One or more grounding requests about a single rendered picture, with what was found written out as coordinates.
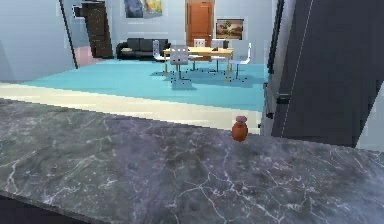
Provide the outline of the framed landscape picture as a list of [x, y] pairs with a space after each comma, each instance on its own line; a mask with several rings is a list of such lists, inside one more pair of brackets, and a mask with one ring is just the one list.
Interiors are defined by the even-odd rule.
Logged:
[[218, 19], [216, 22], [217, 39], [243, 39], [243, 19]]

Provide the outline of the orange wooden door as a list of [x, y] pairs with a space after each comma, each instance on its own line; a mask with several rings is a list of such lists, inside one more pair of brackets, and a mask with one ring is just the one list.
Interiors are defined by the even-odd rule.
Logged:
[[186, 0], [186, 42], [194, 45], [195, 39], [204, 39], [210, 46], [214, 28], [214, 0]]

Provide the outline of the dark brown chest of drawers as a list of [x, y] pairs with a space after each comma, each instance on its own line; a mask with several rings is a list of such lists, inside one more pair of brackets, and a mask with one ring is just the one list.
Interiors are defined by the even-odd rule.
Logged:
[[91, 53], [94, 58], [112, 59], [113, 49], [104, 1], [84, 1], [74, 6], [74, 16], [85, 19]]

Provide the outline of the dark grey fridge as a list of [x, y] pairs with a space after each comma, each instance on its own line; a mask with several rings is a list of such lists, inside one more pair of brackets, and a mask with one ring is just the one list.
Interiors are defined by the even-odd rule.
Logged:
[[266, 68], [261, 134], [356, 146], [384, 82], [384, 0], [277, 0]]

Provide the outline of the black sofa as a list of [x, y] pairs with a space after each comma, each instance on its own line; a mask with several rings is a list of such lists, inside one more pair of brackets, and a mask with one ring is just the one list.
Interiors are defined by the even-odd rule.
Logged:
[[153, 60], [153, 39], [128, 38], [116, 46], [116, 57], [121, 60]]

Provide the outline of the yellow abstract wall painting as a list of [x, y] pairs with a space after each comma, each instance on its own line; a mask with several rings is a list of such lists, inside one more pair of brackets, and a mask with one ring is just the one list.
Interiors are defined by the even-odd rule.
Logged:
[[162, 15], [162, 1], [161, 0], [144, 0], [145, 11], [149, 15], [161, 16]]

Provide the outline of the blue abstract wall painting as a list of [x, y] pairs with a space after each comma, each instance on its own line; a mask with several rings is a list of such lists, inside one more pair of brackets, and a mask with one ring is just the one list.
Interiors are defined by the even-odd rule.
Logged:
[[141, 0], [124, 0], [127, 18], [142, 18], [143, 4]]

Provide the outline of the light wooden dining table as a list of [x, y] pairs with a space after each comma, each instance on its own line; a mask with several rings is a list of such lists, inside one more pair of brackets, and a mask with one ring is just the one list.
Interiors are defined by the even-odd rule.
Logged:
[[[197, 56], [224, 56], [227, 61], [227, 72], [232, 71], [232, 65], [229, 63], [231, 59], [233, 59], [233, 52], [234, 50], [232, 48], [223, 49], [219, 48], [217, 51], [214, 51], [211, 47], [188, 47], [189, 56], [190, 55], [197, 55]], [[164, 55], [170, 56], [170, 48], [165, 49], [163, 51]]]

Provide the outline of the brown jar with pink lid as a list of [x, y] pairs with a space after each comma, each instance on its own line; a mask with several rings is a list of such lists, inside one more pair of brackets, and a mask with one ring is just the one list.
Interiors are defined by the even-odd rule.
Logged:
[[237, 116], [236, 122], [232, 127], [232, 138], [238, 142], [242, 142], [248, 135], [247, 118], [245, 116]]

